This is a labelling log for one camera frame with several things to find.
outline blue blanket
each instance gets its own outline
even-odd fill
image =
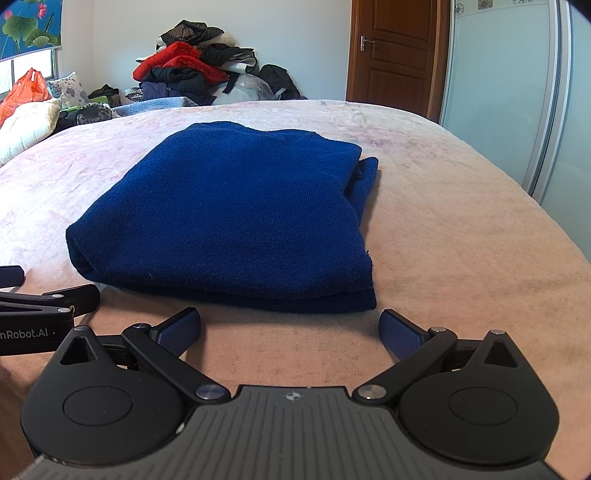
[[[95,282],[282,312],[376,306],[359,232],[378,160],[231,122],[171,135],[66,232]]]
[[[167,108],[179,108],[182,106],[198,106],[187,97],[154,98],[145,102],[135,102],[129,105],[121,105],[113,108],[119,116],[130,116],[152,110],[165,110]]]

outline bed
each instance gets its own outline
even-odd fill
[[[20,264],[20,292],[85,283],[64,232],[152,147],[195,122],[298,128],[359,144],[379,158],[362,231],[374,263],[376,310],[278,314],[101,286],[78,319],[97,334],[152,324],[194,304],[204,320],[186,361],[231,390],[239,383],[357,386],[392,365],[380,312],[461,338],[507,330],[560,411],[548,456],[568,479],[591,472],[591,265],[519,185],[469,145],[419,116],[355,103],[250,102],[142,113],[57,134],[0,169],[0,265]],[[32,461],[19,424],[50,353],[0,358],[0,479]]]

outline black jacket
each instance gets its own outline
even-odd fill
[[[215,100],[203,73],[188,67],[153,67],[142,82],[165,83],[198,105],[211,105]]]

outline blue gripper pad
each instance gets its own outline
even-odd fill
[[[429,339],[429,334],[394,312],[384,310],[379,317],[379,339],[398,360],[403,360]]]
[[[152,328],[150,336],[169,352],[180,356],[201,335],[201,318],[196,309],[185,309]]]

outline window curtain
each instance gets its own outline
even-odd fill
[[[0,61],[61,44],[62,0],[19,0],[0,16]]]

